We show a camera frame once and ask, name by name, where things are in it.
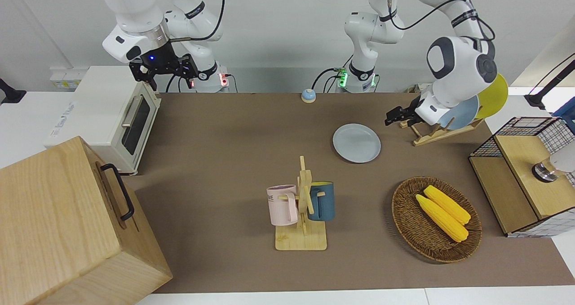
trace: mug handle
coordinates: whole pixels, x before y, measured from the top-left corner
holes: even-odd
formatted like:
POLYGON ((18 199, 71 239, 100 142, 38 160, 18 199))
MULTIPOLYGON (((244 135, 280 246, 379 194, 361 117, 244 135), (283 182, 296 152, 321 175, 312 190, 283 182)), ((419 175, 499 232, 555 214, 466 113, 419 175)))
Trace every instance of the mug handle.
POLYGON ((289 205, 289 221, 297 221, 296 195, 292 192, 286 192, 285 195, 289 205))
POLYGON ((320 205, 320 196, 325 196, 325 192, 320 188, 312 189, 310 192, 315 193, 316 200, 318 201, 318 209, 314 209, 318 213, 318 218, 322 218, 322 206, 320 205))

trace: brown tablecloth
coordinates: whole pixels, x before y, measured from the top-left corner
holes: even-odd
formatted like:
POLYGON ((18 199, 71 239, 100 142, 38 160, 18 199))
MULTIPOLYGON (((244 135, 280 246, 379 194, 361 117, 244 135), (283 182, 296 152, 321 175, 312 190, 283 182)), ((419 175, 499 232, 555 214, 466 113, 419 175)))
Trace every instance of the brown tablecloth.
POLYGON ((421 147, 385 113, 411 94, 166 94, 140 164, 125 178, 174 279, 157 290, 183 292, 564 285, 575 283, 551 239, 506 238, 468 155, 490 133, 476 131, 421 147), (332 135, 346 123, 373 129, 381 154, 367 164, 337 155, 332 135), (295 184, 299 156, 314 180, 335 183, 336 212, 323 252, 274 248, 265 189, 295 184), (483 239, 473 256, 432 264, 397 234, 394 189, 434 176, 476 208, 483 239))

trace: pink mug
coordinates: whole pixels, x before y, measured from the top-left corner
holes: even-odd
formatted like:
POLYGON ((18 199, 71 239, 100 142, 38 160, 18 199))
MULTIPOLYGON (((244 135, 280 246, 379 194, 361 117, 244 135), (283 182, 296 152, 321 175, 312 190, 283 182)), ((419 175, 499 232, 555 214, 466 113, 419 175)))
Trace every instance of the pink mug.
POLYGON ((279 185, 267 189, 267 205, 271 224, 276 226, 297 223, 296 186, 279 185))

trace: oven door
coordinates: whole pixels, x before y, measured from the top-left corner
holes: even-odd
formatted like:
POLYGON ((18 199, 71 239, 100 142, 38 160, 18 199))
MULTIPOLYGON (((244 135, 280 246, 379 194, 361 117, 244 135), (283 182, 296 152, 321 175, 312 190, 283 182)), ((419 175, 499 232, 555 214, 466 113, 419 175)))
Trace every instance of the oven door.
POLYGON ((121 169, 121 172, 136 172, 140 163, 142 151, 158 112, 152 95, 144 86, 138 86, 121 123, 123 130, 116 145, 117 151, 124 160, 129 161, 129 168, 121 169))

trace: green led light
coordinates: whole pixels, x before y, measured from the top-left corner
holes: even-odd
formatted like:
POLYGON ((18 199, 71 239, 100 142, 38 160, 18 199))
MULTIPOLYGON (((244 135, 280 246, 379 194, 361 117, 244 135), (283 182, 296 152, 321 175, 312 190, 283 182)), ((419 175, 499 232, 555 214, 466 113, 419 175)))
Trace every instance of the green led light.
POLYGON ((339 77, 339 87, 345 88, 347 84, 347 72, 344 70, 341 72, 341 76, 339 77))

